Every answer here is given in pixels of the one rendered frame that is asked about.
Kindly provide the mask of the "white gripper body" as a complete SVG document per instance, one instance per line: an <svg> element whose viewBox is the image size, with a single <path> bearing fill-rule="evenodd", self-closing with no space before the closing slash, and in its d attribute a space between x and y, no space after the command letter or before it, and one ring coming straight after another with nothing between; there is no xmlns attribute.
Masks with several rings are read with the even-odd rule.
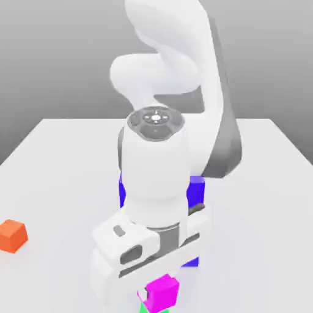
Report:
<svg viewBox="0 0 313 313"><path fill-rule="evenodd" d="M210 221L196 210L182 223L147 227L132 222L124 210L101 223L92 233L90 280L103 304L139 290L199 256L208 243Z"/></svg>

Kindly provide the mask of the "small magenta cube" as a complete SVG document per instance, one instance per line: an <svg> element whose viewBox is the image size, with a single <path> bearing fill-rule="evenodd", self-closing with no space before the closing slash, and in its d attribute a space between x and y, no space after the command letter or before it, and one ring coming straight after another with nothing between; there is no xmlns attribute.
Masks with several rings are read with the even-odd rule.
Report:
<svg viewBox="0 0 313 313"><path fill-rule="evenodd" d="M150 313L158 313L176 305L179 286L176 278L165 274L138 290L137 296Z"/></svg>

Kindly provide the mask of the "small green cube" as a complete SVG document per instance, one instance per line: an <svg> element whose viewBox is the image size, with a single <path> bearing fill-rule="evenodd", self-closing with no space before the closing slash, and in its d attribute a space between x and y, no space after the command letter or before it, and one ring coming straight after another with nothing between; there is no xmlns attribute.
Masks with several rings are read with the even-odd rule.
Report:
<svg viewBox="0 0 313 313"><path fill-rule="evenodd" d="M145 307L143 303L141 303L139 313L150 313L149 310ZM169 313L169 309L162 310L158 313Z"/></svg>

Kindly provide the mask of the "small orange cube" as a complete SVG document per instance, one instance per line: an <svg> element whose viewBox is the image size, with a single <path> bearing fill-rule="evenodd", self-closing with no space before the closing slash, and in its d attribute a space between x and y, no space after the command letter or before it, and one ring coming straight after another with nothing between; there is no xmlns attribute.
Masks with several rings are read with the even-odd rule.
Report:
<svg viewBox="0 0 313 313"><path fill-rule="evenodd" d="M24 223L7 219L0 224L0 250L16 253L28 241Z"/></svg>

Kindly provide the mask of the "large blue box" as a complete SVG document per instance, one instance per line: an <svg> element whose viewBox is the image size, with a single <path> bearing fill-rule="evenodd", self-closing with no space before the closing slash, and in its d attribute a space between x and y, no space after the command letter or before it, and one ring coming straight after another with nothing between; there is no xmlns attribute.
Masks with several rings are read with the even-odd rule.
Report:
<svg viewBox="0 0 313 313"><path fill-rule="evenodd" d="M201 176L191 176L190 183L186 191L189 216L205 208L204 195L205 179ZM180 223L175 223L173 225L164 227L147 227L147 229L159 235L160 249L151 256L148 256L148 258L146 258L146 260L143 261L141 265L154 262L160 257L163 257L166 254L169 254L172 251L179 249L200 237L199 234L187 235L183 243L179 245Z"/></svg>

